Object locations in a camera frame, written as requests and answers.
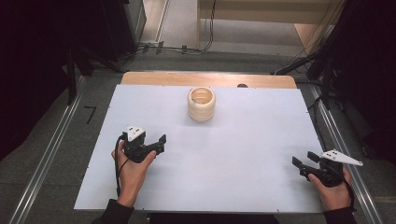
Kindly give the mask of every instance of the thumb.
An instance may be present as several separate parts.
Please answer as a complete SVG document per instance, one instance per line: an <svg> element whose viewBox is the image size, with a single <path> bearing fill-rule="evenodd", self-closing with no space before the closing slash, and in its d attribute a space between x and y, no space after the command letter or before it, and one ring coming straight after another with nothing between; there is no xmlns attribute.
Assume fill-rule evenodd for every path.
<svg viewBox="0 0 396 224"><path fill-rule="evenodd" d="M315 188L317 188L318 191L322 192L322 189L325 189L326 187L322 184L322 182L313 174L308 175L309 180L314 184Z"/></svg>
<svg viewBox="0 0 396 224"><path fill-rule="evenodd" d="M142 161L143 164L145 164L147 167L154 161L155 157L157 156L157 153L155 150L152 150L146 158Z"/></svg>

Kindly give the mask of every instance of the wooden table edge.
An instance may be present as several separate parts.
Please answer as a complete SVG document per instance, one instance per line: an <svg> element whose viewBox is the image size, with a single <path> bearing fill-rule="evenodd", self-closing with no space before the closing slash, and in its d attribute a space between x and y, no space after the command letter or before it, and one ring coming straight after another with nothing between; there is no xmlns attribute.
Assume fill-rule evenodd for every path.
<svg viewBox="0 0 396 224"><path fill-rule="evenodd" d="M251 75L217 72L127 72L121 84L160 86L237 87L297 89L291 76Z"/></svg>

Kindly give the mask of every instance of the finger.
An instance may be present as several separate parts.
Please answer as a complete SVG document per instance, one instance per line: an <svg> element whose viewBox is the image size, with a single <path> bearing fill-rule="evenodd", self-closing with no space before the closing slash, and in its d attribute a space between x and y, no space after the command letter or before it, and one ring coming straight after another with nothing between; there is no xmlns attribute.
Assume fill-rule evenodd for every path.
<svg viewBox="0 0 396 224"><path fill-rule="evenodd" d="M124 146L124 141L121 140L121 141L119 142L119 147L117 148L118 157L121 157L121 158L122 158L122 156L125 156L125 155L123 154L123 151L122 151L123 146ZM113 157L113 159L116 158L116 150L113 150L113 151L111 152L111 156Z"/></svg>
<svg viewBox="0 0 396 224"><path fill-rule="evenodd" d="M317 178L315 175L309 174L308 178L312 182L312 184L314 184L315 188L317 188L319 192L322 192L326 189L326 187L322 184L319 178Z"/></svg>
<svg viewBox="0 0 396 224"><path fill-rule="evenodd" d="M149 167L149 165L154 161L155 156L157 156L157 153L155 152L155 150L152 150L147 156L146 158L142 161L142 164L146 165L147 167Z"/></svg>
<svg viewBox="0 0 396 224"><path fill-rule="evenodd" d="M345 167L343 168L343 174L344 174L344 178L346 179L346 182L350 185L350 183L352 181L352 176L350 175L349 171Z"/></svg>

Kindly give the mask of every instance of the black cable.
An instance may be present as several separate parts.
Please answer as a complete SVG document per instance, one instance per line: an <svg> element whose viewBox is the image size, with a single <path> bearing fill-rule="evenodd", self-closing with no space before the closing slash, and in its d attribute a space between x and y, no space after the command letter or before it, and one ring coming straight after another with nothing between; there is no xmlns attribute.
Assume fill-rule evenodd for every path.
<svg viewBox="0 0 396 224"><path fill-rule="evenodd" d="M304 64L304 67L305 67L306 70L309 70L309 68L306 67L306 64Z"/></svg>
<svg viewBox="0 0 396 224"><path fill-rule="evenodd" d="M318 126L317 111L318 111L318 105L319 105L320 99L321 99L321 98L318 97L318 99L316 99L315 102L314 102L314 127L315 127L315 129L316 129L316 131L317 131L317 133L318 133L318 135L319 135L320 141L322 142L324 151L327 151L327 148L326 148L326 144L325 144L325 142L324 142L323 135L322 135L322 133L321 133L321 131L320 131L320 128L319 128L319 126Z"/></svg>
<svg viewBox="0 0 396 224"><path fill-rule="evenodd" d="M130 54L127 56L127 58L125 59L125 61L123 61L122 63L117 64L118 67L123 67L126 63L128 63L128 61L135 56L138 53L141 53L143 51L143 48L141 49L137 49L134 53Z"/></svg>
<svg viewBox="0 0 396 224"><path fill-rule="evenodd" d="M298 81L298 80L296 80L295 82L296 82L296 84L310 84L310 85L319 86L321 88L323 87L323 84L314 82L314 81Z"/></svg>
<svg viewBox="0 0 396 224"><path fill-rule="evenodd" d="M119 170L119 143L122 139L123 135L121 135L116 142L116 147L114 148L114 162L116 167L116 183L117 183L117 196L120 197L121 187L120 187L120 170Z"/></svg>
<svg viewBox="0 0 396 224"><path fill-rule="evenodd" d="M125 165L125 163L129 160L129 159L131 159L131 157L132 157L132 154L128 157L128 159L126 159L125 160L125 162L122 164L122 166L120 167L120 172L121 172L121 170L122 170L122 167Z"/></svg>
<svg viewBox="0 0 396 224"><path fill-rule="evenodd" d="M214 33L213 22L214 22L214 19L215 19L215 12L216 12L216 0L213 2L212 13L210 15L210 37L209 37L209 42L207 43L207 45L205 46L204 49L183 49L183 48L173 48L173 47L161 47L161 49L180 50L180 53L182 52L182 50L183 51L184 50L192 51L192 52L185 52L187 54L201 54L203 52L208 51L210 49L210 47L212 46L212 44L213 44L213 38L214 38L213 37L214 36L213 35L213 33ZM156 49L156 48L159 48L159 47L158 46L148 46L148 49Z"/></svg>
<svg viewBox="0 0 396 224"><path fill-rule="evenodd" d="M320 22L318 23L318 25L315 27L314 32L312 32L311 37L310 37L309 40L306 42L307 44L308 44L309 41L312 39L312 37L313 37L314 34L315 34L315 31L318 29L318 27L320 26L320 24L322 23L322 21L324 20L324 18L325 18L325 17L327 16L327 14L329 13L329 8L330 8L331 2L332 2L332 0L331 0L331 1L329 2L329 4L327 5L326 14L322 17L322 19L320 20ZM341 2L338 3L337 7L335 8L334 13L330 16L330 19L329 19L329 21L327 22L326 27L330 24L330 22L332 21L333 16L335 15L335 12L337 11L337 9L338 9L340 6L341 6ZM283 66L282 68L287 67L287 66L289 66L290 64L295 63L295 62L299 59L300 55L303 54L303 52L304 52L306 49L308 49L308 48L310 48L311 46L315 45L318 41L319 41L319 39L317 39L314 43L310 44L309 46L306 46L305 48L303 48L303 49L302 49L300 52L298 52L294 57L292 57L292 58L288 61L288 63L287 63L285 66Z"/></svg>
<svg viewBox="0 0 396 224"><path fill-rule="evenodd" d="M294 69L294 71L296 71L298 74L303 74L302 72L300 72L299 70L297 70L297 68Z"/></svg>

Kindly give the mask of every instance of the wrist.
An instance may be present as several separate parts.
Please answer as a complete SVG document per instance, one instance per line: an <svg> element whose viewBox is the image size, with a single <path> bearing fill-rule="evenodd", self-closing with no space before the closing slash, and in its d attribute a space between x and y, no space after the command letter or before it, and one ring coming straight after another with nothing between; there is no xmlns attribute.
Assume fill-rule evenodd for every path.
<svg viewBox="0 0 396 224"><path fill-rule="evenodd" d="M137 198L138 190L122 190L120 197L117 199L117 203L125 207L134 207L134 202Z"/></svg>

